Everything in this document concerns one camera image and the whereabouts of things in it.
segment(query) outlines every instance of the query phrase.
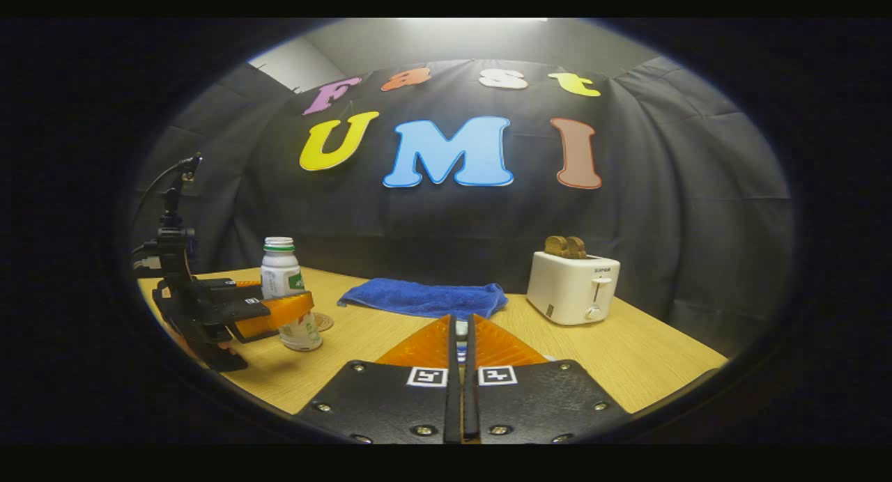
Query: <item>blue letter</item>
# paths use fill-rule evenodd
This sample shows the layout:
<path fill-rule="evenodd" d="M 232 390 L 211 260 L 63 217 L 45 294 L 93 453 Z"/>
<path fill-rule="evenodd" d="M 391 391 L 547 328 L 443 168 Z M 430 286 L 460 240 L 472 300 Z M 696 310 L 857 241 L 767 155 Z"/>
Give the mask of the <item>blue letter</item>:
<path fill-rule="evenodd" d="M 434 184 L 446 180 L 449 171 L 465 155 L 465 167 L 455 174 L 463 186 L 507 186 L 514 174 L 505 170 L 502 158 L 502 131 L 511 123 L 499 116 L 478 116 L 462 125 L 446 140 L 430 120 L 408 121 L 396 127 L 401 135 L 393 172 L 383 180 L 386 187 L 412 187 L 421 182 L 415 171 L 415 156 L 421 160 Z"/>

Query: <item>toaster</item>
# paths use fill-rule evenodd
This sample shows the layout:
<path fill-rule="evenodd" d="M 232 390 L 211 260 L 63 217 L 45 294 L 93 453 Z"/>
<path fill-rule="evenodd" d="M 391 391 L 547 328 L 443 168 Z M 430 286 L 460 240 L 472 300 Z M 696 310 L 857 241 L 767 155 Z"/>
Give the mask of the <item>toaster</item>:
<path fill-rule="evenodd" d="M 536 251 L 526 298 L 554 323 L 593 323 L 608 316 L 618 278 L 619 262 L 613 259 L 589 254 L 567 259 Z"/>

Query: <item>bottle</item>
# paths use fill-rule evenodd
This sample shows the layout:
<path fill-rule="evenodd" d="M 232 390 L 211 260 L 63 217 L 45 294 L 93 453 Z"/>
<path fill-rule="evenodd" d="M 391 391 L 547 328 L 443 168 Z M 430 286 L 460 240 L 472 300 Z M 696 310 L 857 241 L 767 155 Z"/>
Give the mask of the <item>bottle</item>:
<path fill-rule="evenodd" d="M 261 290 L 264 299 L 286 297 L 305 290 L 300 264 L 294 257 L 294 240 L 288 237 L 267 237 L 261 266 Z M 316 329 L 316 317 L 308 313 L 279 328 L 279 338 L 287 348 L 309 352 L 319 348 L 322 336 Z"/>

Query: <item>table surface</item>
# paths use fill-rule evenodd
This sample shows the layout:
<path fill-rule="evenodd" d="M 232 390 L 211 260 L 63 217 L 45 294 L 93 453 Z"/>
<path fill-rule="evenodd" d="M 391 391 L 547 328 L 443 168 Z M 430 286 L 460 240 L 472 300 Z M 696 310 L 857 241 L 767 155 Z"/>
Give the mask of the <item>table surface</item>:
<path fill-rule="evenodd" d="M 249 367 L 224 372 L 236 386 L 285 412 L 296 413 L 351 359 L 375 361 L 435 319 L 388 313 L 348 305 L 337 300 L 367 279 L 302 268 L 312 291 L 314 313 L 332 318 L 334 326 L 322 335 L 322 346 L 311 352 L 286 348 L 279 338 L 252 343 L 233 340 L 232 348 Z M 197 275 L 200 279 L 261 278 L 259 268 Z M 139 285 L 157 320 L 151 292 L 159 279 L 140 279 Z M 615 298 L 606 320 L 560 326 L 542 316 L 525 295 L 508 294 L 509 302 L 490 320 L 518 336 L 543 355 L 574 359 L 628 412 L 637 412 L 668 396 L 726 358 L 703 343 L 669 327 L 644 311 Z"/>

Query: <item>coaster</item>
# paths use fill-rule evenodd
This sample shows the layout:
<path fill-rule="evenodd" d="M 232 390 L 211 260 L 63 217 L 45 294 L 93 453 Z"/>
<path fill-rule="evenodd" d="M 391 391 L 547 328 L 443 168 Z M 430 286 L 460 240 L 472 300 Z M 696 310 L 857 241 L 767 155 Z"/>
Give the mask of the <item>coaster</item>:
<path fill-rule="evenodd" d="M 313 313 L 313 316 L 316 317 L 316 330 L 318 330 L 319 332 L 331 329 L 331 327 L 335 325 L 335 321 L 332 320 L 332 318 L 328 315 L 323 315 L 322 313 Z"/>

